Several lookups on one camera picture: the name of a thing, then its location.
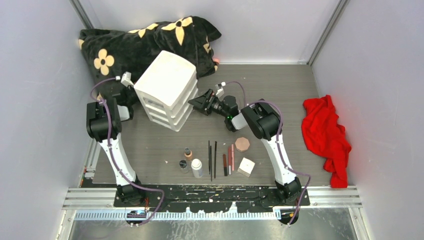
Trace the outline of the white plastic drawer organizer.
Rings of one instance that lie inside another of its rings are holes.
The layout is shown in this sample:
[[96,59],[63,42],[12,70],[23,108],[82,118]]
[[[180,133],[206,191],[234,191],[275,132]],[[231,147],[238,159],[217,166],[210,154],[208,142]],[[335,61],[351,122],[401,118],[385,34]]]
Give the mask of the white plastic drawer organizer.
[[188,100],[198,96],[194,64],[169,51],[161,51],[134,85],[134,90],[150,121],[179,132],[193,106]]

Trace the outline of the pink lip gloss tube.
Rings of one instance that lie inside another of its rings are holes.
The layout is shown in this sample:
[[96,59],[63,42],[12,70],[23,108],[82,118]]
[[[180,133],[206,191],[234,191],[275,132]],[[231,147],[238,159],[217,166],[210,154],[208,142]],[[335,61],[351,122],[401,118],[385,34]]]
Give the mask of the pink lip gloss tube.
[[235,170],[235,154],[234,154],[234,144],[231,144],[231,171],[233,172]]

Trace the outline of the red silver lip pencil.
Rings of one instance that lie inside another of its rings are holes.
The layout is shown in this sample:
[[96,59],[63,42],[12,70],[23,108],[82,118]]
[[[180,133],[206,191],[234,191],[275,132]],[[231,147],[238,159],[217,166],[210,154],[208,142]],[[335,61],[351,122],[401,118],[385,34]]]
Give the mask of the red silver lip pencil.
[[231,146],[227,149],[227,172],[228,175],[232,174],[232,149]]

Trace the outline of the dark red lipstick tube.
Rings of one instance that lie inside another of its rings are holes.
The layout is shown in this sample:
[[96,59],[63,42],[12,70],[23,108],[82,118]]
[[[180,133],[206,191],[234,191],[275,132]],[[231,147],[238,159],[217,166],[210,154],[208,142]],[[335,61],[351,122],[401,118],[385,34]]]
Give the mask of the dark red lipstick tube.
[[224,176],[227,177],[228,176],[228,161],[227,161],[227,155],[225,153],[222,155],[222,160],[223,160]]

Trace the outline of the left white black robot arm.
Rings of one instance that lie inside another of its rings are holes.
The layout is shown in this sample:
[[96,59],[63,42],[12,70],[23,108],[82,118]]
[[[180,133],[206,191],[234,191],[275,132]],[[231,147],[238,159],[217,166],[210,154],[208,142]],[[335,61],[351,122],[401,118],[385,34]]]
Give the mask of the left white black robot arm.
[[86,130],[90,138],[96,140],[108,157],[115,175],[117,197],[124,204],[141,206],[146,193],[131,167],[122,143],[122,122],[115,98],[93,98],[86,105]]

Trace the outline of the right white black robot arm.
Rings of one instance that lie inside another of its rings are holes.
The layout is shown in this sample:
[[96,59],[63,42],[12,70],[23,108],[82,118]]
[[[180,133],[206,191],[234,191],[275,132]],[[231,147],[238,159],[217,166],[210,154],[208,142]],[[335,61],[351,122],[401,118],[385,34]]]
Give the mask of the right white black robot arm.
[[231,132],[249,127],[268,153],[279,202],[288,206],[302,198],[300,179],[291,167],[285,150],[281,115],[268,102],[260,99],[240,109],[234,96],[227,95],[220,100],[209,89],[203,95],[188,100],[188,103],[203,115],[216,113],[223,116],[226,128]]

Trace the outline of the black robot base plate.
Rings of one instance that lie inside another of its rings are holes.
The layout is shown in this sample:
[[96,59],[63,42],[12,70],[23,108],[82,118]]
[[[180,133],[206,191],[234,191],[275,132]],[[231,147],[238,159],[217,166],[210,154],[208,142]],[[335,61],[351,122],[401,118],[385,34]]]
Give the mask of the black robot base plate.
[[283,200],[278,189],[271,185],[145,185],[145,188],[161,189],[164,200],[158,212],[225,213],[232,204],[237,213],[266,213],[273,207],[295,207],[297,196]]

